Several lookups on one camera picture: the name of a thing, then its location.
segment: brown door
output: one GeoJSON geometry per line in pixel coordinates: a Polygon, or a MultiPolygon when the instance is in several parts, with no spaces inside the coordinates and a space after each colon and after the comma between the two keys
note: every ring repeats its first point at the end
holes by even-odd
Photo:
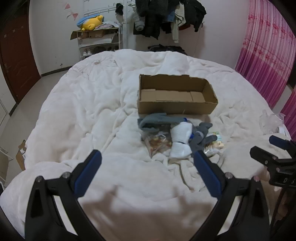
{"type": "Polygon", "coordinates": [[[3,74],[17,103],[40,79],[30,42],[28,6],[26,2],[17,10],[0,36],[3,74]]]}

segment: white comforter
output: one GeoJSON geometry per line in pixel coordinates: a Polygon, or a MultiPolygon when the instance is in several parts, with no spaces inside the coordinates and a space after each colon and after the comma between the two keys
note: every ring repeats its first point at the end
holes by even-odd
{"type": "MultiPolygon", "coordinates": [[[[171,163],[161,154],[151,159],[141,142],[139,74],[188,74],[212,84],[219,100],[213,113],[188,118],[194,124],[212,122],[212,130],[222,134],[224,154],[212,161],[223,171],[267,180],[263,166],[250,158],[250,148],[258,145],[287,156],[262,136],[262,110],[272,113],[266,101],[231,68],[173,52],[102,52],[77,63],[53,88],[27,140],[26,171],[1,196],[1,207],[20,234],[36,176],[59,177],[93,149],[103,153],[103,163],[79,202],[107,241],[189,240],[204,222],[216,199],[204,188],[192,160],[171,163]]],[[[273,188],[264,186],[272,206],[273,188]]]]}

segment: screw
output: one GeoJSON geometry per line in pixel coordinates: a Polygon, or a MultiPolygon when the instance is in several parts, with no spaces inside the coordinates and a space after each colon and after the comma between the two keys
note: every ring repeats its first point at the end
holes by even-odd
{"type": "Polygon", "coordinates": [[[233,174],[232,174],[231,172],[226,172],[226,173],[225,173],[225,177],[226,177],[227,179],[231,179],[231,178],[233,178],[233,174]]]}
{"type": "Polygon", "coordinates": [[[67,179],[67,178],[70,177],[70,175],[71,175],[70,172],[64,172],[64,173],[62,174],[62,177],[65,178],[65,179],[67,179]]]}
{"type": "Polygon", "coordinates": [[[259,182],[260,181],[260,178],[258,176],[254,176],[253,179],[254,179],[255,182],[259,182]]]}
{"type": "Polygon", "coordinates": [[[42,179],[43,179],[43,177],[42,177],[42,176],[38,176],[38,177],[36,177],[36,179],[35,179],[35,180],[36,180],[36,182],[38,182],[38,183],[39,183],[39,182],[41,182],[41,181],[42,181],[42,179]]]}

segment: pink bunting flag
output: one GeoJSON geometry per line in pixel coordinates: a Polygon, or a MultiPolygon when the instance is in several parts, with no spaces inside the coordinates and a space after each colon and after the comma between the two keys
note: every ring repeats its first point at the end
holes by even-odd
{"type": "Polygon", "coordinates": [[[74,20],[76,20],[78,13],[73,13],[72,15],[73,15],[74,20]]]}
{"type": "Polygon", "coordinates": [[[68,12],[68,14],[67,14],[67,18],[70,17],[72,14],[73,14],[72,11],[68,12]]]}
{"type": "Polygon", "coordinates": [[[70,4],[67,2],[66,6],[65,6],[65,9],[68,9],[70,7],[71,7],[70,4]]]}

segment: floral curtain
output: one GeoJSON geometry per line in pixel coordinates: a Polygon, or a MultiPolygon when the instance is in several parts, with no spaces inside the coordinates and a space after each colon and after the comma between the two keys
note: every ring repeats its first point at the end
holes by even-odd
{"type": "Polygon", "coordinates": [[[296,141],[296,89],[292,92],[281,113],[286,115],[285,126],[287,127],[291,138],[296,141]]]}
{"type": "Polygon", "coordinates": [[[290,76],[296,38],[268,0],[250,0],[246,36],[235,70],[246,78],[273,108],[290,76]]]}

